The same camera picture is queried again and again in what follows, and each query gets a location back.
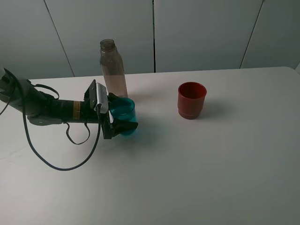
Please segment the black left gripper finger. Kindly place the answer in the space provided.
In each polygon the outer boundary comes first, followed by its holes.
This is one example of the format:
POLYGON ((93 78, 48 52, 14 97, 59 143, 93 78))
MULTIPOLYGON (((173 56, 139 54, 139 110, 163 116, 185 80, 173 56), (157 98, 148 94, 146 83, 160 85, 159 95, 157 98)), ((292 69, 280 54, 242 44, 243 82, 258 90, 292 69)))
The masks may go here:
POLYGON ((111 136, 130 135, 135 132, 138 122, 115 119, 111 126, 111 136))
POLYGON ((122 97, 118 97, 116 95, 114 95, 113 93, 108 93, 108 104, 110 105, 117 105, 117 104, 120 104, 123 100, 122 97))

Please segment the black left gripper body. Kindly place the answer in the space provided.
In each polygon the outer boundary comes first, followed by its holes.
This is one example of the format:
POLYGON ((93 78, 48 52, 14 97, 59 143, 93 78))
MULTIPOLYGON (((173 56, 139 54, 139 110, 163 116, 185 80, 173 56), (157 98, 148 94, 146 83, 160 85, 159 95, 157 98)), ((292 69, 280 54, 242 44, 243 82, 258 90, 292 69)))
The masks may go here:
POLYGON ((93 80, 84 94, 83 115, 87 123, 100 123, 104 139, 112 139, 110 133, 110 122, 108 121, 108 112, 100 114, 94 110, 96 105, 96 80, 93 80))

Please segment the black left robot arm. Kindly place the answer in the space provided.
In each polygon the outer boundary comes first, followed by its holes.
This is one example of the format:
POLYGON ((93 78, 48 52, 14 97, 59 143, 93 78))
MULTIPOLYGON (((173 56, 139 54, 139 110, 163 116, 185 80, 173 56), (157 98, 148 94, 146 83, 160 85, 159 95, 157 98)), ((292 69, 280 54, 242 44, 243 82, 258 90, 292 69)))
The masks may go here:
POLYGON ((4 69, 0 79, 0 99, 25 113, 29 122, 36 126, 99 123, 105 139, 127 129, 127 122, 123 120, 110 121, 109 103, 113 95, 107 94, 105 86, 96 81, 92 81, 86 90, 83 101, 63 100, 38 90, 39 87, 54 90, 46 85, 34 85, 26 79, 14 79, 13 74, 4 69))

